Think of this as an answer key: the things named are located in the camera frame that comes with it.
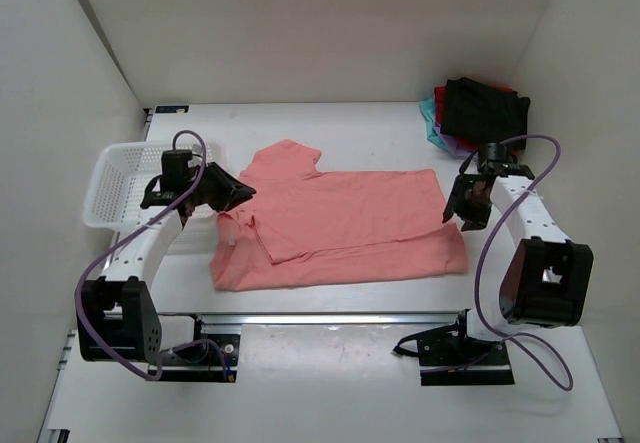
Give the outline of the pink t shirt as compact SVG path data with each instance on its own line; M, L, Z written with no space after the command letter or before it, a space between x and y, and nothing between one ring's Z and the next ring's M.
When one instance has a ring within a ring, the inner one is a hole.
M240 173L256 191L217 216L210 263L218 291L399 281L469 268L456 224L444 221L436 173L329 171L292 140L257 151Z

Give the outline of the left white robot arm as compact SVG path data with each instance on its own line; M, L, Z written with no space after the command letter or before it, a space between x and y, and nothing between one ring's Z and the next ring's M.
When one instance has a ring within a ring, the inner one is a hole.
M106 256L108 266L84 277L76 297L79 345L87 361L114 354L156 364L164 351L188 361L208 352L209 336L196 318L160 316L151 285L173 241L200 207L215 212L249 201L255 190L217 163L204 162L204 148L127 143L107 147L94 168L83 219L111 229L124 243Z

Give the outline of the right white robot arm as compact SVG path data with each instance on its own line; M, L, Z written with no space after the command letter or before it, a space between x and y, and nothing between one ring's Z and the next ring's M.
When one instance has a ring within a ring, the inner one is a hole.
M489 250L480 253L474 305L460 315L461 330L448 339L449 354L460 363L480 356L484 341L535 328L573 327L581 320L594 255L560 229L537 184L537 176L504 143L481 146L459 168L443 220L458 217L463 230L480 231L497 210L500 217L486 242L506 228L515 245L505 275L488 290L480 284Z

